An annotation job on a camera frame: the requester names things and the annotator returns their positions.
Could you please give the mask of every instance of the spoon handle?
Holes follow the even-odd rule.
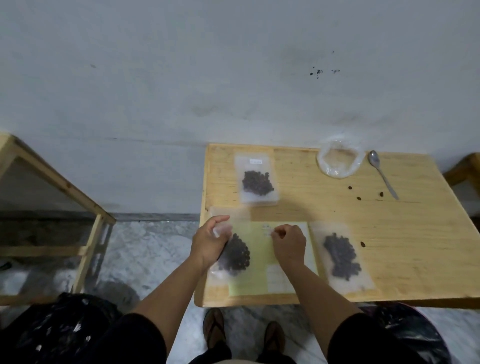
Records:
[[[394,191],[394,189],[392,188],[392,186],[390,185],[390,183],[388,182],[388,179],[385,177],[385,175],[383,174],[382,170],[380,168],[377,168],[377,170],[380,172],[380,175],[382,176],[382,178],[384,179],[385,181],[385,184],[387,185],[387,188],[388,190],[390,191],[390,193],[392,194],[393,198],[395,200],[398,200],[398,195],[396,194],[396,192]]]

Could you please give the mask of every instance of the sandal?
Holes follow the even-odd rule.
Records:
[[[264,352],[277,351],[283,354],[285,350],[285,332],[276,321],[271,321],[265,329]]]
[[[223,319],[222,311],[218,308],[211,308],[207,311],[203,323],[204,338],[207,343],[207,348],[213,348],[219,341],[227,341],[225,336],[225,321]],[[218,328],[222,334],[222,338],[212,341],[214,329]]]

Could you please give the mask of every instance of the black shirt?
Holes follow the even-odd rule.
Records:
[[[420,356],[365,314],[347,318],[333,334],[327,360],[336,363],[423,363]],[[157,327],[139,314],[116,321],[84,359],[84,363],[155,363],[167,361]]]

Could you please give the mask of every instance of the pile of coffee beans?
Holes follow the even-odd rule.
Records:
[[[352,263],[357,254],[348,238],[338,237],[334,232],[325,238],[324,247],[330,253],[334,263],[332,276],[350,280],[351,276],[357,276],[361,272],[360,264]]]
[[[266,172],[256,172],[254,170],[245,171],[244,178],[242,180],[243,189],[246,192],[253,192],[259,196],[265,196],[267,193],[272,192],[272,183],[269,180],[269,174]]]
[[[237,234],[233,234],[218,258],[218,269],[226,270],[231,276],[236,276],[246,270],[249,265],[250,251],[247,244]]]

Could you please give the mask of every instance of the hand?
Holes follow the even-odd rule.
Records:
[[[303,265],[307,239],[298,225],[280,225],[272,232],[273,250],[283,270]]]
[[[227,221],[229,218],[229,215],[213,216],[193,236],[190,258],[200,264],[203,272],[218,260],[223,247],[232,235],[231,229],[222,229],[218,238],[213,233],[213,228],[217,223]]]

